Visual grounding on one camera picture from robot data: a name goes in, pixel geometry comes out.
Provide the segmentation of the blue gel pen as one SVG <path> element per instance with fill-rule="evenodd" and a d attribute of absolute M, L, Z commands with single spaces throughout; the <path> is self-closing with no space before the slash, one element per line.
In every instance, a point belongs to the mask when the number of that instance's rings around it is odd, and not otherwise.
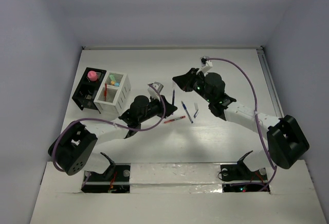
<path fill-rule="evenodd" d="M 186 112 L 186 115 L 187 115 L 189 121 L 191 122 L 191 124 L 193 124 L 193 123 L 194 123 L 194 122 L 193 122 L 193 119 L 192 119 L 192 117 L 190 116 L 190 114 L 189 114 L 189 112 L 188 112 L 188 110 L 187 110 L 187 107 L 186 107 L 185 103 L 184 103 L 183 101 L 181 101 L 181 104 L 182 104 L 182 107 L 183 107 L 184 111 Z"/>

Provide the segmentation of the red gel pen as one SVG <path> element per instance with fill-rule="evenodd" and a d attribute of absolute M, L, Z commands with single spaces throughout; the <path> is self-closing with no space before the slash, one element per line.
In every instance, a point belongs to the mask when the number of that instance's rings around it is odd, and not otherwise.
<path fill-rule="evenodd" d="M 103 95 L 104 95 L 104 102 L 106 102 L 106 97 L 107 97 L 107 83 L 104 84 L 104 92 L 103 92 Z"/>

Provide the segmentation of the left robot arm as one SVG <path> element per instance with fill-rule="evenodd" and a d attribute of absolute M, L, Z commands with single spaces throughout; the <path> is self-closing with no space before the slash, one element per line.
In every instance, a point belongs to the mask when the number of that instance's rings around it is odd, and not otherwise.
<path fill-rule="evenodd" d="M 142 122 L 155 116 L 167 118 L 177 111 L 164 96 L 137 96 L 119 118 L 114 121 L 87 118 L 73 121 L 49 147 L 48 154 L 55 168 L 68 176 L 80 171 L 91 172 L 102 180 L 114 174 L 115 163 L 104 152 L 94 148 L 116 139 L 127 139 L 143 131 Z"/>

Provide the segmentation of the dark red ink pen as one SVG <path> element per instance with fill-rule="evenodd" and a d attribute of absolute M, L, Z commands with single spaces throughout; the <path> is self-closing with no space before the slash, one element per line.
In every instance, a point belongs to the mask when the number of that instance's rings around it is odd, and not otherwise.
<path fill-rule="evenodd" d="M 174 122 L 174 121 L 177 121 L 177 120 L 181 120 L 181 119 L 184 119 L 184 118 L 186 118 L 186 116 L 180 116 L 180 117 L 177 117 L 177 118 L 174 118 L 174 119 L 167 120 L 167 121 L 164 122 L 164 124 Z"/>

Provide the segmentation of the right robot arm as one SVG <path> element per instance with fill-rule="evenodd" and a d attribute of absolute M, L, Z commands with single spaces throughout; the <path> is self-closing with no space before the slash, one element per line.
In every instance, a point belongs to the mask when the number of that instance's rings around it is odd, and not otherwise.
<path fill-rule="evenodd" d="M 226 84 L 218 73 L 191 68 L 172 80 L 184 92 L 194 91 L 205 99 L 215 117 L 260 135 L 266 142 L 264 157 L 270 159 L 270 165 L 287 170 L 309 150 L 310 145 L 294 117 L 266 115 L 238 102 L 226 94 Z"/>

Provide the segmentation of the green highlighter marker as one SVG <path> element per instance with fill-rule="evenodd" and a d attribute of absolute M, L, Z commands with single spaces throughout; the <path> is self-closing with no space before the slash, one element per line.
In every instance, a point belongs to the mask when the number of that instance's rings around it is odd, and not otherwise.
<path fill-rule="evenodd" d="M 109 78 L 111 81 L 116 82 L 115 76 L 113 74 L 110 74 Z"/>

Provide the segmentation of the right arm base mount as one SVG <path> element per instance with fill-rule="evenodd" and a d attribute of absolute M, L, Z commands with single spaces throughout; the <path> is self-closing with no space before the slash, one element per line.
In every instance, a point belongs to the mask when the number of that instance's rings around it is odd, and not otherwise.
<path fill-rule="evenodd" d="M 251 171 L 244 162 L 252 152 L 244 154 L 236 163 L 221 164 L 217 177 L 224 182 L 224 192 L 270 192 L 266 169 Z"/>

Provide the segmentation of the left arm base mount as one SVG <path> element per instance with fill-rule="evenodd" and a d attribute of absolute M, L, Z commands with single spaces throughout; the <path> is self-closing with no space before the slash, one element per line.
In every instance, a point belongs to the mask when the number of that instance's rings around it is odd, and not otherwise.
<path fill-rule="evenodd" d="M 85 172 L 81 191 L 84 193 L 129 193 L 130 164 L 116 164 L 108 155 L 100 153 L 109 163 L 104 173 Z"/>

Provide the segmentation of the purple gel pen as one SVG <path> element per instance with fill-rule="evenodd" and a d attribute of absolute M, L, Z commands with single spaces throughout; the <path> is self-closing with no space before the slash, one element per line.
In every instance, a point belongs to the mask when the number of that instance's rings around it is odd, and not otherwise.
<path fill-rule="evenodd" d="M 175 89 L 172 91 L 172 105 L 175 103 Z"/>

